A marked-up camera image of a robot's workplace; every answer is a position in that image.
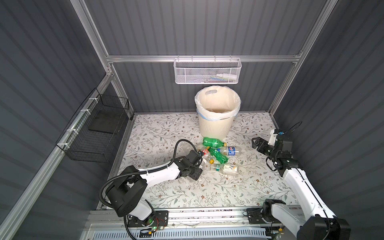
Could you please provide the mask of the clear bottle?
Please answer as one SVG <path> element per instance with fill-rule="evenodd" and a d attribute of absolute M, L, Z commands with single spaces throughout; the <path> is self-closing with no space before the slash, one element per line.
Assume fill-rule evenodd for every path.
<path fill-rule="evenodd" d="M 194 145 L 191 145 L 188 142 L 182 141 L 178 144 L 177 147 L 177 156 L 187 156 L 190 151 L 198 152 L 197 148 Z"/>

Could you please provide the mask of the red label cola bottle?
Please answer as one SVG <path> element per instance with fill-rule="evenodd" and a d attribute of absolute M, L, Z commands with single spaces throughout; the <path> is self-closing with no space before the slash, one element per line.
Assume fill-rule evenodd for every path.
<path fill-rule="evenodd" d="M 202 157 L 203 159 L 206 159 L 206 158 L 209 157 L 210 152 L 209 152 L 208 149 L 201 149 L 201 150 L 199 150 L 199 154 L 201 155 L 201 157 Z"/>

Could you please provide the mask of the small green bottle yellow cap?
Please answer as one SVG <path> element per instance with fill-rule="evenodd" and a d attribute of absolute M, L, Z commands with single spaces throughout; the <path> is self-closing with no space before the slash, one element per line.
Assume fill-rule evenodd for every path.
<path fill-rule="evenodd" d="M 226 164 L 229 161 L 228 157 L 220 153 L 217 149 L 207 148 L 207 150 L 219 161 L 220 164 Z"/>

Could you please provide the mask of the large green soda bottle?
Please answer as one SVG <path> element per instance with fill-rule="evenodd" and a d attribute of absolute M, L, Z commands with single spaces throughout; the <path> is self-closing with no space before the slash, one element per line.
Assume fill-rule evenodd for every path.
<path fill-rule="evenodd" d="M 215 148 L 215 149 L 222 148 L 222 147 L 227 147 L 227 146 L 228 146 L 227 143 L 222 142 L 222 141 L 219 140 L 219 139 L 208 138 L 208 137 L 204 137 L 204 138 L 203 138 L 203 145 L 204 145 L 205 147 L 211 147 L 211 148 Z"/>

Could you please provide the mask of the cream label tea bottle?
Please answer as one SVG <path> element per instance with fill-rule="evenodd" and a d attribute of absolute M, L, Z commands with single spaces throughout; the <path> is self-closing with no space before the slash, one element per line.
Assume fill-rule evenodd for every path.
<path fill-rule="evenodd" d="M 212 164 L 211 170 L 227 176 L 237 176 L 239 174 L 238 167 L 230 164 Z"/>

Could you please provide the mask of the pepsi bottle blue label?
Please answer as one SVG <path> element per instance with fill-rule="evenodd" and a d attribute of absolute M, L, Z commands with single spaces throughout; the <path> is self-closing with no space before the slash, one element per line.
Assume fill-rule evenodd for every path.
<path fill-rule="evenodd" d="M 236 146 L 226 146 L 217 149 L 224 156 L 240 156 L 242 149 Z"/>

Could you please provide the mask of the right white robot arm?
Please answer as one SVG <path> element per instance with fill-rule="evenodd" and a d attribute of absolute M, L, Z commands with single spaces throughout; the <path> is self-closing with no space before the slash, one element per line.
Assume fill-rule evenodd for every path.
<path fill-rule="evenodd" d="M 294 208 L 282 200 L 266 199 L 261 215 L 268 223 L 280 222 L 298 240 L 348 240 L 351 227 L 325 204 L 309 181 L 306 172 L 292 153 L 283 150 L 283 141 L 276 134 L 267 141 L 252 139 L 252 147 L 272 162 L 270 170 L 278 172 L 298 199 Z"/>

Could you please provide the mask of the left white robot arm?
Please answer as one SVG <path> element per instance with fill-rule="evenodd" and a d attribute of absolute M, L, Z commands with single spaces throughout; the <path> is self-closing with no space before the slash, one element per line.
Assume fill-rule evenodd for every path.
<path fill-rule="evenodd" d="M 133 216 L 144 226 L 156 218 L 153 206 L 143 198 L 144 192 L 163 182 L 191 178 L 198 180 L 203 170 L 203 152 L 189 140 L 177 141 L 172 159 L 162 166 L 139 170 L 129 166 L 120 175 L 110 178 L 99 191 L 100 202 L 115 210 L 118 217 Z"/>

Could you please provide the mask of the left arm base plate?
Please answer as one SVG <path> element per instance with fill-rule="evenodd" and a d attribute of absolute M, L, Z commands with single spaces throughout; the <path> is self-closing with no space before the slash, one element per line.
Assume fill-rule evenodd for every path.
<path fill-rule="evenodd" d="M 150 214 L 144 220 L 140 220 L 137 217 L 129 216 L 128 227 L 129 228 L 141 228 L 141 227 L 166 227 L 168 225 L 169 211 L 155 211 Z"/>

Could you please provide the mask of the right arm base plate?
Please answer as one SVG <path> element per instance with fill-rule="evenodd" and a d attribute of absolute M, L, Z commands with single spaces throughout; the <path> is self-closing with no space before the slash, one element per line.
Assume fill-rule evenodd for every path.
<path fill-rule="evenodd" d="M 271 211 L 263 208 L 248 208 L 246 209 L 246 217 L 249 224 L 282 224 L 278 219 L 272 216 Z"/>

